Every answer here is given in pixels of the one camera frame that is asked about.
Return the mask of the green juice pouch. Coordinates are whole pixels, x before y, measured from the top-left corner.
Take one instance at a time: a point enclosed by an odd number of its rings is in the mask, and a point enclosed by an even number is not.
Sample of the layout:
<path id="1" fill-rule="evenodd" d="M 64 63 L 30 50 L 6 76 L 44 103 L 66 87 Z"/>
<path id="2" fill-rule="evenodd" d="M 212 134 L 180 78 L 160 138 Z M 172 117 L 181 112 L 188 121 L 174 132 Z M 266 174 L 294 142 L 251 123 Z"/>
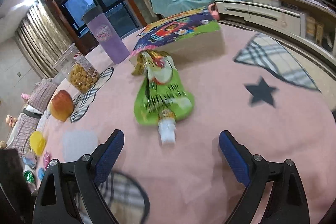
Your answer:
<path id="1" fill-rule="evenodd" d="M 174 144 L 176 122 L 191 114 L 195 101 L 184 88 L 173 58 L 162 51 L 142 51 L 132 75 L 144 76 L 134 102 L 137 122 L 157 126 L 161 144 Z"/>

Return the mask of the yellow round toy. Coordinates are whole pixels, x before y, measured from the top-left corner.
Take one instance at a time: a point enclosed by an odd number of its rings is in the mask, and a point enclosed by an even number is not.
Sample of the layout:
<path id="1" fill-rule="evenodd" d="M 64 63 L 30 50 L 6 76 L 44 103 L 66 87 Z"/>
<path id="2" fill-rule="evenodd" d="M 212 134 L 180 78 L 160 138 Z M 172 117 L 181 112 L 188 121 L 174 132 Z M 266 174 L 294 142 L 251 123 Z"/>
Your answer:
<path id="1" fill-rule="evenodd" d="M 35 131 L 30 135 L 29 143 L 34 154 L 42 156 L 46 146 L 46 139 L 40 131 Z"/>

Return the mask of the apple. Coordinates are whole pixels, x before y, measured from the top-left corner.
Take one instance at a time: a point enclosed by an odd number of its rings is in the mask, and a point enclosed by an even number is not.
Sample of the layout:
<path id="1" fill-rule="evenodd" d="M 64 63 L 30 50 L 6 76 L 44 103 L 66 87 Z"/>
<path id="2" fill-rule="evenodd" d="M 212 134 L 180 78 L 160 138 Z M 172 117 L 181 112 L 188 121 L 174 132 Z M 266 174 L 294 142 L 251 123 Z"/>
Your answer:
<path id="1" fill-rule="evenodd" d="M 58 91 L 50 102 L 51 115 L 65 122 L 74 111 L 74 103 L 70 94 L 65 90 Z"/>

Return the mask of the pink bed blanket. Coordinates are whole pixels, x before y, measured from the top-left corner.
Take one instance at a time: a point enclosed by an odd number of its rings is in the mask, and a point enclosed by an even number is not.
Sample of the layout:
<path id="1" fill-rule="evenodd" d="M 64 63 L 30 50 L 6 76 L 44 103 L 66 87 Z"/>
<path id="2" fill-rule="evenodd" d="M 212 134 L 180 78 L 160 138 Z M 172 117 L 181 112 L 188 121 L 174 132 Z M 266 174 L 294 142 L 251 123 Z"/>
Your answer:
<path id="1" fill-rule="evenodd" d="M 219 134 L 228 130 L 253 154 L 294 161 L 310 221 L 318 223 L 335 200 L 334 117 L 320 92 L 234 62 L 253 35 L 224 25 L 223 55 L 206 50 L 205 59 L 177 67 L 195 106 L 177 123 L 174 145 L 161 145 L 156 126 L 137 123 L 133 108 L 143 79 L 124 61 L 79 121 L 49 117 L 43 130 L 46 150 L 62 160 L 64 134 L 91 132 L 104 142 L 122 130 L 125 144 L 114 167 L 147 192 L 148 223 L 223 223 L 244 190 L 219 149 Z"/>

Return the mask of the striped pillow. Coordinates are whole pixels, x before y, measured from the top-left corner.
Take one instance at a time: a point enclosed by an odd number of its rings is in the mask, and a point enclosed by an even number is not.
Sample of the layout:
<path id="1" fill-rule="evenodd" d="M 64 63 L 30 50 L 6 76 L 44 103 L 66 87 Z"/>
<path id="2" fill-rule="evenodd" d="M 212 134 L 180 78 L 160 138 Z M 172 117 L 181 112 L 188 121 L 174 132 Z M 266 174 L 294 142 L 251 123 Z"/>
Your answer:
<path id="1" fill-rule="evenodd" d="M 30 150 L 29 138 L 37 129 L 56 88 L 57 85 L 52 79 L 43 78 L 35 85 L 26 106 L 19 114 L 10 135 L 10 147 L 15 149 L 20 157 L 24 157 Z"/>

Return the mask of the clear jar of snacks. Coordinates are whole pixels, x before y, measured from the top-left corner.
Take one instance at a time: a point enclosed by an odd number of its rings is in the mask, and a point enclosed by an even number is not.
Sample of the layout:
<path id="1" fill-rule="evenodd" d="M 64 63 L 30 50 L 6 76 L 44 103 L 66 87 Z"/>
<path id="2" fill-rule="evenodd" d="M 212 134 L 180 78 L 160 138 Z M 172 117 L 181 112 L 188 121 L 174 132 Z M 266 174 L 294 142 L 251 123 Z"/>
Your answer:
<path id="1" fill-rule="evenodd" d="M 81 93 L 86 93 L 99 79 L 95 67 L 71 44 L 56 61 L 54 68 Z"/>

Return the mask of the purple tumbler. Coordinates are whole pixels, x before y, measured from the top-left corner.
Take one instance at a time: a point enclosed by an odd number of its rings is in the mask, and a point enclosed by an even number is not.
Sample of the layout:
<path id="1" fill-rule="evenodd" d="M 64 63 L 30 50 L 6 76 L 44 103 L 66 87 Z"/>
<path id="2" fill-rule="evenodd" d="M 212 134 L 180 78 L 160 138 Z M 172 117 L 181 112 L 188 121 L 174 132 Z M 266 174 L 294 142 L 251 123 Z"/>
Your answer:
<path id="1" fill-rule="evenodd" d="M 123 62 L 130 55 L 100 6 L 88 10 L 82 19 L 114 64 Z"/>

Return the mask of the white tv cabinet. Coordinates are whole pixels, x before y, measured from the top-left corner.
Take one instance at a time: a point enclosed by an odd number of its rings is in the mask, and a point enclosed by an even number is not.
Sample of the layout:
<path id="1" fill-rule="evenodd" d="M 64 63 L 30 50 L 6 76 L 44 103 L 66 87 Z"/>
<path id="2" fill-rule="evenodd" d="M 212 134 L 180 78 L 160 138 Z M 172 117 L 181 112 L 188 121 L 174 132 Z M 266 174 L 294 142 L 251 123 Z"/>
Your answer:
<path id="1" fill-rule="evenodd" d="M 278 0 L 215 0 L 219 14 L 309 40 L 335 56 L 335 23 Z"/>

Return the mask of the colourful puzzle box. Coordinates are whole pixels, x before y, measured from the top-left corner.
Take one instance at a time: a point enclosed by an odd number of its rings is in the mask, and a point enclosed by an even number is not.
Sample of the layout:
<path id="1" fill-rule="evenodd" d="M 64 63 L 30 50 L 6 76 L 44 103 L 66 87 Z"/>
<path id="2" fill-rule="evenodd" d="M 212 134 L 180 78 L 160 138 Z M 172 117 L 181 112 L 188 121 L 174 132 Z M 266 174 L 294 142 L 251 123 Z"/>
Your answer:
<path id="1" fill-rule="evenodd" d="M 175 60 L 189 62 L 225 53 L 222 29 L 207 8 L 189 10 L 148 24 L 129 56 L 135 64 L 145 50 L 164 51 Z"/>

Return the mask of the pink kettlebell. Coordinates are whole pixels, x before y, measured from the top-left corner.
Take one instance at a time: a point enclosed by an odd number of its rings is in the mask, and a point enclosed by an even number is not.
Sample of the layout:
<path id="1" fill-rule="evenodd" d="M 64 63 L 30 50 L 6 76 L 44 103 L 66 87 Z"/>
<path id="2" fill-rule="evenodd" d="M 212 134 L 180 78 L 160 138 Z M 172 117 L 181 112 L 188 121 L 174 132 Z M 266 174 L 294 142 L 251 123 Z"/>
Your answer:
<path id="1" fill-rule="evenodd" d="M 208 6 L 208 10 L 215 20 L 218 21 L 218 20 L 221 19 L 220 14 L 219 14 L 218 9 L 217 9 L 217 6 L 214 3 L 212 3 Z"/>

